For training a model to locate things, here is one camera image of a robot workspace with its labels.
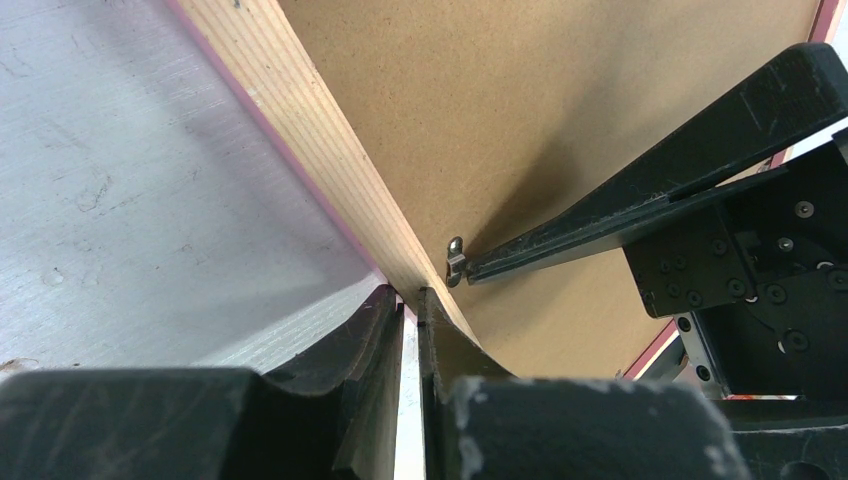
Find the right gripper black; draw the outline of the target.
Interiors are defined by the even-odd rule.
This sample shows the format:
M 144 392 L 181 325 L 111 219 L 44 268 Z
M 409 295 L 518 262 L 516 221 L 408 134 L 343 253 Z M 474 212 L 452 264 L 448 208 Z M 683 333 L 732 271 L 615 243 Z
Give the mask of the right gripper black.
M 847 116 L 847 70 L 792 45 L 557 217 L 466 261 L 471 284 L 633 240 L 682 206 Z M 847 396 L 847 134 L 752 178 L 624 250 L 647 313 L 673 317 L 720 396 Z

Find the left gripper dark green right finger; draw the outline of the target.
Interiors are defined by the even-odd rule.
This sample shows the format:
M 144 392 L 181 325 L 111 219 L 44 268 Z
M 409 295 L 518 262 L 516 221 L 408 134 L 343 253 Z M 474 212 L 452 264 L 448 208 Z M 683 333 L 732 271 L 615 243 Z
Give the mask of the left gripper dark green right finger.
M 728 421 L 688 387 L 513 375 L 418 297 L 430 479 L 747 479 Z

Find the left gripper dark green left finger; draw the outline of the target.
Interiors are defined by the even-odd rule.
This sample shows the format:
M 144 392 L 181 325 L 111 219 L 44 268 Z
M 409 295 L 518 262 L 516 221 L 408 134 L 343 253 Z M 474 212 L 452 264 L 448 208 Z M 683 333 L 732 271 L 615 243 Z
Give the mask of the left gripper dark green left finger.
M 277 368 L 32 371 L 1 385 L 5 479 L 389 479 L 404 307 L 377 287 Z

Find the light wooden picture frame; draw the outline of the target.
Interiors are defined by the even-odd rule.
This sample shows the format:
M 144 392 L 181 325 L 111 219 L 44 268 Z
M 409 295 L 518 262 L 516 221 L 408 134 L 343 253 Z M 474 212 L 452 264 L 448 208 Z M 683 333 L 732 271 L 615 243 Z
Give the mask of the light wooden picture frame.
M 504 281 L 444 284 L 282 10 L 285 1 L 177 1 L 175 11 L 261 126 L 272 132 L 407 301 L 434 288 L 448 315 L 513 372 L 613 377 L 665 322 L 649 317 L 621 252 Z M 829 39 L 843 3 L 815 1 Z

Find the brown frame backing board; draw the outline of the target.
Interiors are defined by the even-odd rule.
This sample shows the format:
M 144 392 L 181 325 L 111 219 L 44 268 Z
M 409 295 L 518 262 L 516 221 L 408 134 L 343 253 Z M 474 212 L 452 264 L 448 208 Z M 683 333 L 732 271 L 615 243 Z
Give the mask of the brown frame backing board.
M 784 48 L 815 1 L 285 1 L 438 273 L 562 213 Z

